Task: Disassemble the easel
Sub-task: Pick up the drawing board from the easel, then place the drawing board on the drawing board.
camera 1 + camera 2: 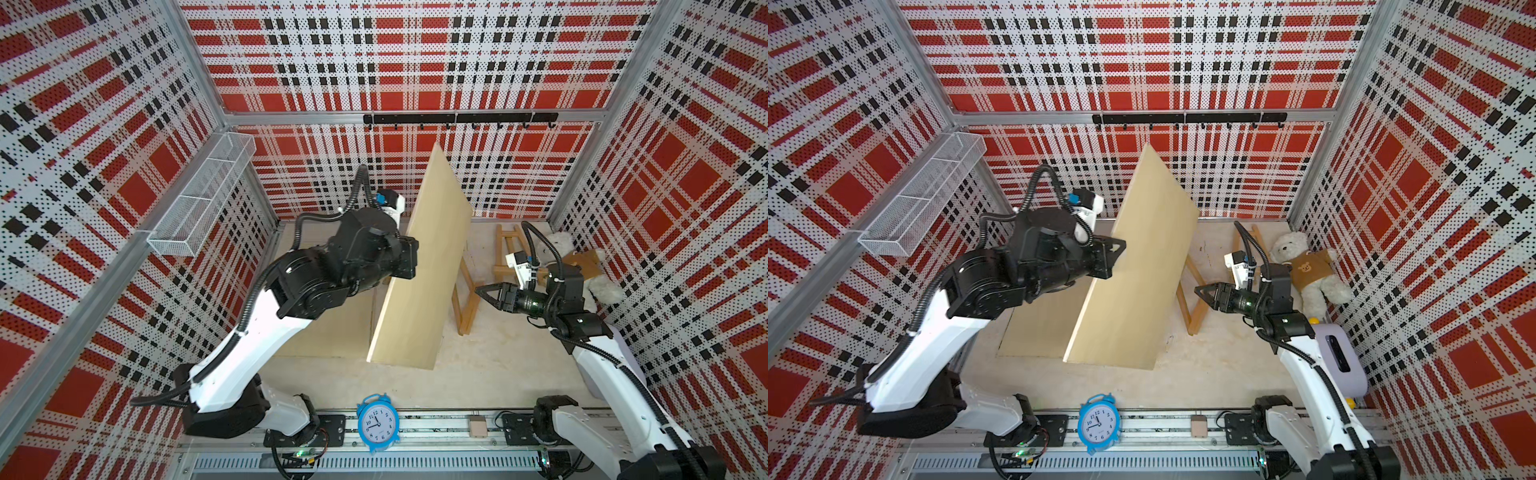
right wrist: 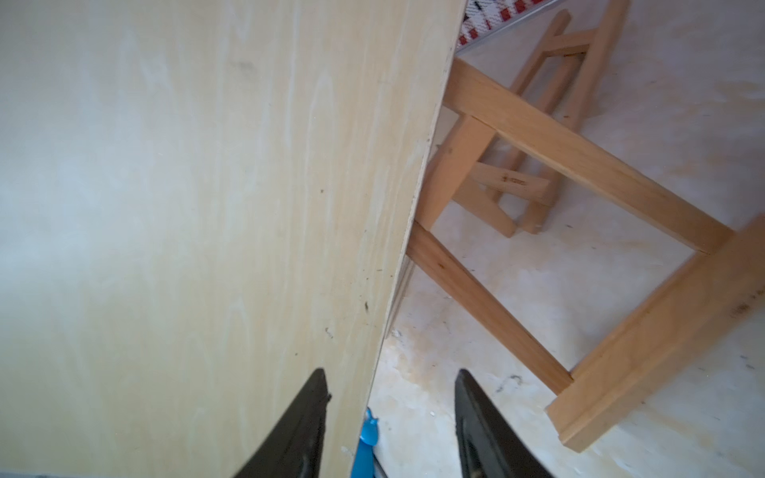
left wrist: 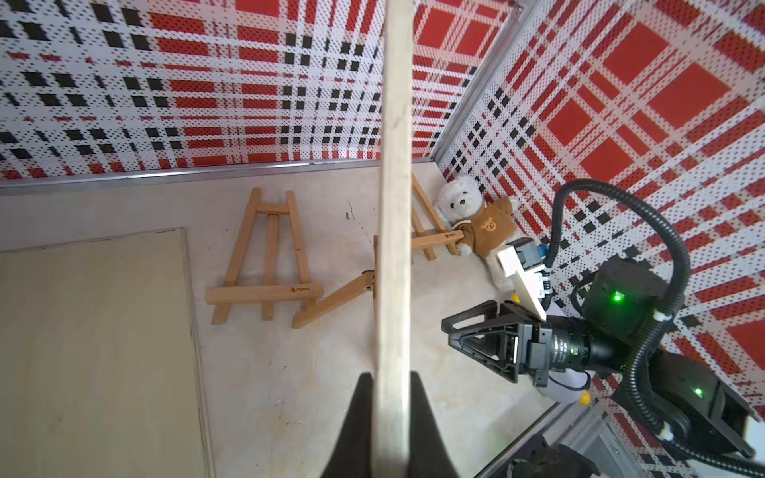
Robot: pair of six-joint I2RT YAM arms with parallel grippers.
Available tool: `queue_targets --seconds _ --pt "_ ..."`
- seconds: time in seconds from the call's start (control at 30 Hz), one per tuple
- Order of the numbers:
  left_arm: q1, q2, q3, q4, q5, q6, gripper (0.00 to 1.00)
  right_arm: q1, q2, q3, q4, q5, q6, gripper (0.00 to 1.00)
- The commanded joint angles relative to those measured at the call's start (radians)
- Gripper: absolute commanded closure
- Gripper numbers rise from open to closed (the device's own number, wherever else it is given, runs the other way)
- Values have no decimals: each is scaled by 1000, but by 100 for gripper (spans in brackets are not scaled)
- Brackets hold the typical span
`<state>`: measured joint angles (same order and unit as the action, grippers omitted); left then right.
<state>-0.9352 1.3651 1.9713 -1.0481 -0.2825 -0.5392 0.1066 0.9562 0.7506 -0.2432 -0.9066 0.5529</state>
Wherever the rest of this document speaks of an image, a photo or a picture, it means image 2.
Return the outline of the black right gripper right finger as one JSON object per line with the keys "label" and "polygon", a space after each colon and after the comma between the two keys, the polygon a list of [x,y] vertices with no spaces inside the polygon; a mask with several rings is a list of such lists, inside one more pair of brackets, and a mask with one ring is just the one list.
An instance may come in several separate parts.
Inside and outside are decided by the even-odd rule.
{"label": "black right gripper right finger", "polygon": [[462,476],[552,477],[465,368],[455,380],[454,410]]}

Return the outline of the plywood board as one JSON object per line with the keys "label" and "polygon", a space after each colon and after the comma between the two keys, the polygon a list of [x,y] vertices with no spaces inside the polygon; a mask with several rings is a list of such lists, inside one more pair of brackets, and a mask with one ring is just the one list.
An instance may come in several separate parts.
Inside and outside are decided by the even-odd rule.
{"label": "plywood board", "polygon": [[352,469],[461,1],[1,5],[1,469]]}

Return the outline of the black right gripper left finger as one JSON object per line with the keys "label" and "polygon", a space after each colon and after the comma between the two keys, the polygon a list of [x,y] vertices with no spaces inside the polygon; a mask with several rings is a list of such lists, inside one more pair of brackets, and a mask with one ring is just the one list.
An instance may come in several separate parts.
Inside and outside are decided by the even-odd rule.
{"label": "black right gripper left finger", "polygon": [[331,398],[326,372],[316,368],[234,477],[318,477]]}

